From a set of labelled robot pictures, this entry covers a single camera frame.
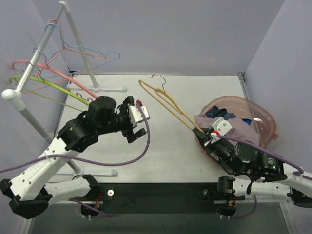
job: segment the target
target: metal hook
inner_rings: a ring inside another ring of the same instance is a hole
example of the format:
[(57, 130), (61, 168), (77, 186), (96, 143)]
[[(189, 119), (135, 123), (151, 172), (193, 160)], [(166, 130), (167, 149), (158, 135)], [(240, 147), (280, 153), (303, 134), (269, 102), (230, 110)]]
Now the metal hook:
[(35, 50), (38, 50), (38, 51), (45, 57), (45, 65), (46, 65), (47, 67), (49, 67), (49, 65), (47, 64), (47, 62), (48, 62), (47, 56), (46, 56), (40, 49), (38, 49), (38, 48), (36, 48), (36, 47), (33, 48), (33, 52), (34, 52)]
[(150, 78), (153, 78), (153, 76), (159, 76), (159, 77), (164, 79), (165, 82), (161, 86), (162, 86), (163, 91), (166, 92), (165, 88), (164, 88), (164, 84), (166, 83), (166, 79), (162, 75), (160, 75), (160, 74), (154, 74)]
[(40, 70), (35, 64), (33, 64), (33, 63), (31, 63), (31, 62), (26, 62), (26, 65), (27, 65), (28, 63), (29, 63), (30, 65), (32, 65), (33, 67), (36, 67), (36, 68), (38, 69), (39, 77), (42, 79), (42, 81), (44, 81), (44, 79), (43, 79), (42, 76), (41, 76), (41, 70)]

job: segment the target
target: clothing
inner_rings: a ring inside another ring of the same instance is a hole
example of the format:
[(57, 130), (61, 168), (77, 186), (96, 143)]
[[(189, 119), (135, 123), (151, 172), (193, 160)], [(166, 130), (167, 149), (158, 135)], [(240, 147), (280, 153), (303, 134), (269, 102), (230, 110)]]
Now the clothing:
[[(207, 118), (223, 117), (224, 120), (229, 120), (231, 118), (236, 117), (236, 115), (234, 115), (233, 113), (229, 113), (227, 109), (225, 108), (219, 109), (217, 106), (213, 106), (210, 110), (208, 110), (205, 113), (205, 116)], [(252, 123), (252, 120), (248, 118), (243, 118), (242, 120), (248, 125), (251, 125)]]

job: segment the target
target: white table surface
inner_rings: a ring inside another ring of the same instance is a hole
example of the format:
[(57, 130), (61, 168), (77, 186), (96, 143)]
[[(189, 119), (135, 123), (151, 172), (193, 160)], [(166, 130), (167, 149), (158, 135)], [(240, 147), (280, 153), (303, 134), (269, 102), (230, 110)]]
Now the white table surface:
[[(98, 182), (216, 182), (226, 173), (212, 163), (199, 149), (194, 134), (139, 85), (142, 79), (154, 87), (161, 87), (160, 77), (149, 78), (150, 75), (96, 75), (98, 83), (103, 85), (126, 86), (127, 92), (100, 92), (98, 96), (110, 96), (117, 106), (127, 96), (140, 99), (147, 106), (151, 119), (151, 144), (146, 155), (139, 161), (121, 167), (113, 167), (118, 171), (117, 177), (96, 177)], [(189, 116), (200, 113), (203, 106), (214, 99), (225, 95), (244, 97), (237, 76), (164, 76), (167, 80), (166, 91), (177, 101)], [(90, 84), (89, 76), (79, 76), (76, 80), (82, 84)], [(72, 97), (66, 104), (80, 109), (87, 106)], [(79, 111), (65, 107), (60, 117), (59, 129)], [(145, 127), (144, 123), (135, 128)], [(96, 144), (87, 148), (79, 155), (98, 162), (117, 163), (138, 157), (146, 145), (147, 135), (132, 144), (127, 143), (121, 132), (106, 134), (99, 137)], [(92, 164), (76, 161), (85, 168), (103, 168)], [(68, 175), (55, 175), (52, 181), (68, 180)]]

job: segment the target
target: metal pole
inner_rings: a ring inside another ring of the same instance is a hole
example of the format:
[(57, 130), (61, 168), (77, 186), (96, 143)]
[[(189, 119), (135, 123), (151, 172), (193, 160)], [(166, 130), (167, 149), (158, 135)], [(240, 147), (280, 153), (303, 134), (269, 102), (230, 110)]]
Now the metal pole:
[[(58, 4), (58, 8), (53, 16), (53, 19), (58, 20), (65, 9), (64, 4)], [(49, 25), (46, 27), (43, 36), (37, 46), (37, 50), (34, 51), (34, 55), (32, 59), (30, 60), (30, 63), (28, 63), (27, 68), (25, 72), (23, 73), (18, 86), (16, 87), (16, 91), (20, 94), (22, 94), (26, 83), (28, 82), (33, 69), (34, 65), (37, 64), (40, 56), (41, 56), (41, 51), (44, 50), (49, 38), (51, 37), (51, 34), (53, 32), (54, 26)], [(49, 143), (51, 144), (53, 138), (46, 132), (46, 130), (37, 122), (37, 120), (32, 116), (32, 114), (25, 108), (24, 110), (21, 110), (20, 113), (24, 116), (24, 118), (37, 130), (37, 132)], [(68, 161), (67, 163), (73, 170), (74, 173), (79, 174), (81, 173), (81, 168), (78, 167), (73, 161)]]
[[(65, 8), (65, 6), (63, 4), (59, 4), (56, 13), (53, 16), (53, 19), (58, 20), (62, 14), (64, 8)], [(41, 56), (41, 51), (44, 50), (49, 38), (51, 37), (53, 29), (54, 29), (53, 25), (49, 25), (48, 27), (46, 27), (44, 34), (43, 34), (43, 36), (42, 36), (42, 38), (41, 38), (41, 40), (37, 46), (37, 50), (35, 50), (34, 55), (33, 55), (32, 59), (30, 60), (30, 63), (28, 63), (27, 68), (26, 68), (25, 72), (23, 73), (23, 75), (20, 79), (20, 82), (16, 88), (16, 91), (18, 91), (20, 93), (23, 92), (23, 90), (26, 86), (26, 83), (28, 82), (28, 80), (29, 80), (29, 78), (33, 72), (34, 65), (37, 64), (37, 62)]]
[[(68, 22), (69, 22), (69, 25), (70, 25), (70, 27), (71, 27), (71, 29), (72, 29), (72, 31), (73, 31), (73, 34), (74, 34), (74, 36), (75, 36), (77, 45), (78, 45), (78, 46), (83, 46), (83, 45), (82, 45), (82, 42), (81, 42), (81, 39), (80, 39), (80, 36), (79, 36), (79, 34), (78, 34), (78, 30), (77, 30), (77, 28), (76, 28), (76, 26), (75, 26), (75, 23), (74, 23), (74, 19), (73, 19), (73, 17), (72, 17), (72, 14), (70, 13), (70, 11), (65, 11), (65, 14), (66, 14), (67, 20), (68, 20)], [(79, 47), (79, 50), (80, 50), (80, 52), (85, 53), (84, 48)], [(91, 65), (90, 65), (90, 62), (89, 62), (87, 56), (86, 56), (85, 54), (81, 54), (81, 55), (82, 55), (84, 64), (86, 65), (87, 69), (90, 69), (90, 68), (91, 68)], [(89, 71), (89, 75), (90, 75), (91, 81), (92, 81), (92, 83), (93, 83), (93, 89), (99, 89), (100, 86), (98, 85), (97, 80), (96, 80), (96, 78), (94, 77), (94, 74), (93, 74), (92, 69)]]
[(53, 138), (46, 132), (46, 130), (37, 122), (37, 120), (32, 116), (27, 108), (20, 111), (21, 115), (36, 129), (36, 131), (45, 139), (49, 144), (51, 144)]

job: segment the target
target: white panel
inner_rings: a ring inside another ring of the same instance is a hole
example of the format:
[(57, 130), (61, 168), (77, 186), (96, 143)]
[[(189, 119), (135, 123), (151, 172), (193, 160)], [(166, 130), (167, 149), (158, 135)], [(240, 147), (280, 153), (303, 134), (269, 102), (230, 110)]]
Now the white panel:
[[(127, 96), (134, 96), (146, 105), (151, 119), (151, 145), (147, 154), (138, 162), (113, 167), (118, 170), (117, 178), (97, 178), (101, 182), (215, 182), (225, 172), (212, 163), (195, 142), (194, 134), (178, 119), (171, 115), (139, 85), (142, 79), (154, 86), (161, 87), (163, 80), (150, 76), (96, 76), (99, 82), (106, 85), (124, 85), (126, 93), (99, 93), (114, 98), (117, 105)], [(189, 116), (198, 115), (203, 106), (224, 95), (243, 97), (243, 92), (237, 76), (164, 76), (167, 80), (165, 88), (176, 99), (181, 109)], [(79, 82), (88, 83), (88, 76), (77, 78)], [(68, 97), (67, 104), (85, 108), (81, 102)], [(74, 119), (78, 111), (65, 108), (61, 117), (60, 127)], [(138, 157), (145, 148), (147, 136), (143, 136), (132, 144), (119, 133), (102, 135), (98, 143), (87, 148), (79, 157), (99, 162), (125, 162)], [(96, 167), (91, 164), (84, 167)]]
[[(278, 125), (271, 145), (278, 154), (312, 172), (312, 1), (286, 0), (246, 71), (251, 99)], [(299, 234), (312, 230), (311, 209), (293, 207)]]
[[(47, 22), (58, 1), (33, 2)], [(122, 54), (97, 70), (190, 75), (244, 72), (283, 2), (69, 0), (84, 45)], [(66, 40), (76, 45), (65, 16), (61, 22)], [(59, 33), (54, 36), (61, 45)], [(71, 69), (84, 68), (79, 56), (66, 59)]]

